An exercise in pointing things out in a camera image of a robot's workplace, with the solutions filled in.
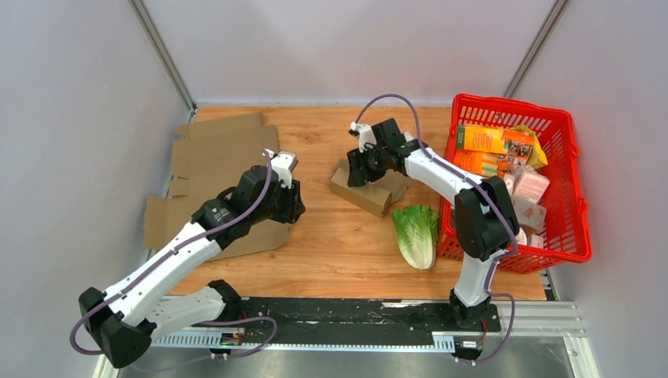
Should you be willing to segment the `brown cardboard box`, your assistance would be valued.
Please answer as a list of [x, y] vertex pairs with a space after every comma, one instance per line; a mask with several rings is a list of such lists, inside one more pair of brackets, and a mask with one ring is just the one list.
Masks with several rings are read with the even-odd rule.
[[348, 177], [348, 163], [340, 159], [332, 170], [331, 192], [378, 218], [388, 215], [390, 206], [399, 201], [413, 183], [412, 179], [392, 170], [380, 180], [362, 187], [349, 187]]

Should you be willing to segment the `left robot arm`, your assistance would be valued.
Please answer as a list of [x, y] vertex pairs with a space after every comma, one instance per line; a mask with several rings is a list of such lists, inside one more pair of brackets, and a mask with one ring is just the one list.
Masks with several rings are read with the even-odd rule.
[[89, 287], [78, 298], [82, 317], [70, 334], [73, 349], [84, 327], [117, 369], [130, 366], [164, 335], [196, 325], [223, 327], [251, 322], [241, 299], [224, 280], [209, 282], [193, 295], [163, 302], [163, 296], [194, 268], [208, 261], [266, 220], [294, 224], [305, 212], [294, 163], [276, 157], [255, 165], [238, 184], [204, 202], [172, 241], [126, 278], [103, 291]]

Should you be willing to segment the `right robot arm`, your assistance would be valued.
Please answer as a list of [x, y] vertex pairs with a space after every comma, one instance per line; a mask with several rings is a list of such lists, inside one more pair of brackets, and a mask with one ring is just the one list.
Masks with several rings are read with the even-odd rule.
[[348, 186], [361, 187], [394, 171], [427, 185], [454, 207], [464, 255], [449, 297], [449, 318], [456, 328], [472, 328], [490, 304], [496, 266], [505, 255], [518, 252], [520, 226], [504, 180], [460, 169], [420, 137], [400, 131], [393, 118], [375, 125], [352, 122], [348, 132], [358, 140], [358, 147], [347, 153]]

